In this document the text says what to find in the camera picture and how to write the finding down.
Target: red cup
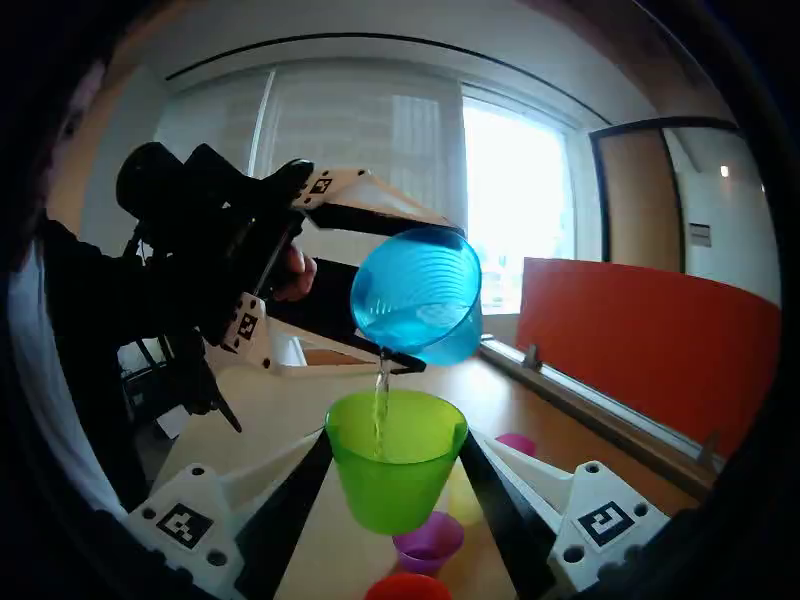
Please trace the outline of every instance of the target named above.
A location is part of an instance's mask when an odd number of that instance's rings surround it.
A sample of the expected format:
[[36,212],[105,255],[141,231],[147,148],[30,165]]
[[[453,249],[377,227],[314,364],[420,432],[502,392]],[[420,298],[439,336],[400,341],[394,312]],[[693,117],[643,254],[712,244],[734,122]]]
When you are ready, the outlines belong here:
[[427,575],[398,573],[369,588],[364,600],[452,600],[441,581]]

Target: table surface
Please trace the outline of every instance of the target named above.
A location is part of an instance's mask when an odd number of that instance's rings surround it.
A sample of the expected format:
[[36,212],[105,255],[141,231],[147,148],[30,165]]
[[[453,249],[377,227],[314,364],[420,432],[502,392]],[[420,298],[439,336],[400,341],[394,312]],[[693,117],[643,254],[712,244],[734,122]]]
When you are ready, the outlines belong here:
[[[242,423],[237,434],[218,413],[191,418],[172,448],[156,487],[188,464],[224,474],[263,462],[318,429],[328,407],[375,375],[277,377],[251,367],[222,371],[217,382]],[[479,358],[449,368],[397,376],[394,387],[423,390],[456,405],[470,427],[488,436],[522,433],[536,442],[537,458],[565,471],[598,460],[668,515],[696,501],[619,448]],[[439,507],[446,507],[446,491]],[[278,598],[361,598],[396,569],[391,538],[359,527],[344,501],[335,468],[328,470]],[[485,521],[467,528],[463,548],[438,575],[453,598],[515,597]]]

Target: green plastic cup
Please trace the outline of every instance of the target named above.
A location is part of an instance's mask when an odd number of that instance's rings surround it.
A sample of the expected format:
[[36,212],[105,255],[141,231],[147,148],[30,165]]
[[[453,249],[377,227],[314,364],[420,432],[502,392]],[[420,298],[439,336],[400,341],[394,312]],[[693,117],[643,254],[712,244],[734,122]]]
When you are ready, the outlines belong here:
[[433,512],[467,437],[467,421],[441,398],[391,390],[378,456],[374,402],[372,390],[345,396],[328,411],[325,431],[356,521],[375,533],[408,533]]

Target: red partition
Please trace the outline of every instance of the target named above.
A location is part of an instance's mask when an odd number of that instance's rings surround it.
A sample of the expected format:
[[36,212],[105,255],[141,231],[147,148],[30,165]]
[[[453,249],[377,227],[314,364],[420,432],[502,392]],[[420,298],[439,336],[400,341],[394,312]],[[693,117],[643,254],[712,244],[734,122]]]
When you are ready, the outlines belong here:
[[525,259],[517,347],[728,456],[772,382],[780,309],[729,285],[611,263]]

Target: white shirt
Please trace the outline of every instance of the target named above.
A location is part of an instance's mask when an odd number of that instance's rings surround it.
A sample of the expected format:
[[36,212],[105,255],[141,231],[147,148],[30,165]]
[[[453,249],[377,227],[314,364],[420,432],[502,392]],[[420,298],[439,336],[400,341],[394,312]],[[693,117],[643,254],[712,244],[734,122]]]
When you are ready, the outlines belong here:
[[126,516],[89,444],[58,358],[44,293],[41,248],[32,244],[25,265],[11,274],[11,346],[22,390],[42,436],[72,485],[95,510]]

